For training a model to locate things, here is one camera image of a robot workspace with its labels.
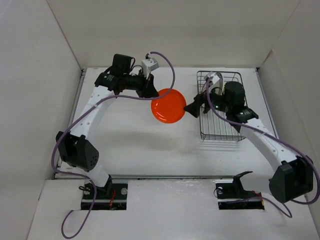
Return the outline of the orange sunburst pattern plate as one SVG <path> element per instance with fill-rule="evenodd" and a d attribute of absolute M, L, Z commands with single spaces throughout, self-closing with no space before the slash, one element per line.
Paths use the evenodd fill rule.
<path fill-rule="evenodd" d="M 220 77 L 213 73 L 209 78 L 209 87 L 207 87 L 207 90 L 209 93 L 211 93 L 212 91 L 214 91 L 214 88 L 219 87 L 220 86 Z"/>

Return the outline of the teal rimmed white plate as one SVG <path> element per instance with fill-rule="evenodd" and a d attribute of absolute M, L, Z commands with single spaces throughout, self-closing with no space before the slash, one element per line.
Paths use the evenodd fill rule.
<path fill-rule="evenodd" d="M 219 77 L 218 90 L 216 93 L 221 96 L 223 94 L 224 79 L 223 79 L 223 75 L 220 72 L 217 72 L 216 75 Z"/>

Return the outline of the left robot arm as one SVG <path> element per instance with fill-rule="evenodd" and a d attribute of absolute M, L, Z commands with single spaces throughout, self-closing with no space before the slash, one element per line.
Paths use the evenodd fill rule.
<path fill-rule="evenodd" d="M 98 125 L 109 106 L 124 90 L 136 92 L 138 100 L 153 100 L 159 96 L 152 75 L 152 71 L 159 67 L 158 61 L 146 55 L 137 74 L 132 73 L 134 64 L 134 57 L 115 54 L 112 65 L 100 73 L 94 82 L 90 98 L 78 119 L 67 130 L 56 135 L 53 152 L 58 153 L 70 167 L 78 169 L 76 175 L 89 180 L 94 192 L 102 199 L 111 195 L 112 180 L 99 164 L 99 151 L 91 143 Z"/>

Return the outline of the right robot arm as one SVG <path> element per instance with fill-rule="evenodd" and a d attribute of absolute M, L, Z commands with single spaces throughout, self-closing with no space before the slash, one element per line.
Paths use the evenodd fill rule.
<path fill-rule="evenodd" d="M 240 199 L 249 191 L 264 192 L 278 202 L 286 203 L 311 192 L 314 180 L 319 180 L 311 159 L 268 131 L 245 101 L 245 89 L 241 83 L 228 81 L 223 88 L 219 88 L 209 81 L 206 89 L 183 108 L 195 118 L 200 116 L 202 106 L 205 113 L 223 112 L 225 116 L 218 114 L 217 117 L 249 140 L 270 164 L 273 170 L 271 177 L 243 178 L 252 173 L 250 170 L 235 175 L 231 184 L 232 193 Z"/>

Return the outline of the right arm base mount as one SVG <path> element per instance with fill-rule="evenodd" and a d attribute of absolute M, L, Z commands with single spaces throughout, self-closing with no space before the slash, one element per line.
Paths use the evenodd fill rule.
<path fill-rule="evenodd" d="M 262 194 L 244 190 L 232 182 L 216 182 L 214 193 L 219 210 L 264 210 Z"/>

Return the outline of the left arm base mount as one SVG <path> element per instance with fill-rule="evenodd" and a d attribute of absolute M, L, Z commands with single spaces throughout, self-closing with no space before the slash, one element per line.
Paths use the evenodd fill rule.
<path fill-rule="evenodd" d="M 82 191 L 81 210 L 89 210 L 94 197 L 94 188 L 90 183 L 79 186 Z M 113 183 L 109 195 L 97 188 L 97 195 L 92 210 L 122 211 L 127 209 L 128 184 Z"/>

